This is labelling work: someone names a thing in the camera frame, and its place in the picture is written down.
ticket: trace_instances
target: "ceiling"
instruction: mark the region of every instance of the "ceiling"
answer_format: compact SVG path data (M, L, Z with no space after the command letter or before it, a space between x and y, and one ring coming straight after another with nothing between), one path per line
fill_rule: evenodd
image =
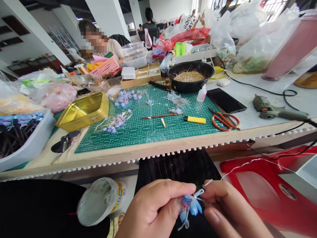
M60 7L61 4L68 5L72 8L76 17L94 21L85 0L20 0L20 2L28 11L38 8L44 8L47 11L51 11L54 8ZM119 3L123 14L131 12L129 0L119 0Z

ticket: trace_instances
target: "cutting mat grid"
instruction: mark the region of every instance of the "cutting mat grid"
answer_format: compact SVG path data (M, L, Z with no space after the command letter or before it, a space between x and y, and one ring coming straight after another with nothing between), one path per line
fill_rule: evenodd
M143 98L139 101L131 99L124 108L117 107L113 101L110 101L109 119L128 109L132 110L132 116L126 120L124 126L119 127L121 131L117 131L115 134L103 131L95 132L96 127L100 124L95 123L90 126L75 153L221 132L212 125L212 115L208 108L210 107L215 111L220 110L208 97L204 102L198 102L196 100L197 93L182 94L190 106L181 108L185 113L184 115L163 117L167 128L164 128L161 118L140 120L142 117L170 114L169 109L173 109L175 106L171 101L163 98L167 95L166 91L156 89L152 85L142 85L125 90L128 92L137 89L141 91ZM146 103L148 99L154 101L153 106ZM206 118L206 124L185 122L184 116ZM225 128L222 123L218 123L218 125Z

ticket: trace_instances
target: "metal tin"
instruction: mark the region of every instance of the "metal tin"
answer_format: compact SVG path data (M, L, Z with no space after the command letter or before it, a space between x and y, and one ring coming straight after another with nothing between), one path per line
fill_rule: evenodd
M56 126L68 132L76 131L109 116L109 99L103 92L70 103Z

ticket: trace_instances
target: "pink cylinder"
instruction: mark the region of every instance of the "pink cylinder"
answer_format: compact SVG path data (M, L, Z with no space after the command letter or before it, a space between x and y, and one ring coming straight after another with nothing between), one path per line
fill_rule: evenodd
M277 81L317 47L317 13L305 14L294 32L271 60L263 79Z

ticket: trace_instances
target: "wooden box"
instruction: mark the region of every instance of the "wooden box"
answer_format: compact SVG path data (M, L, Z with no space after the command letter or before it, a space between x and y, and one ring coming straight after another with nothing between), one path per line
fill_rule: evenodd
M156 69L156 73L153 76L149 76L150 72L153 72ZM149 81L157 82L161 81L161 72L159 70L159 63L147 64L144 67L138 68L135 70L136 79L131 80L121 80L121 85L123 88L135 87L143 84L147 84Z

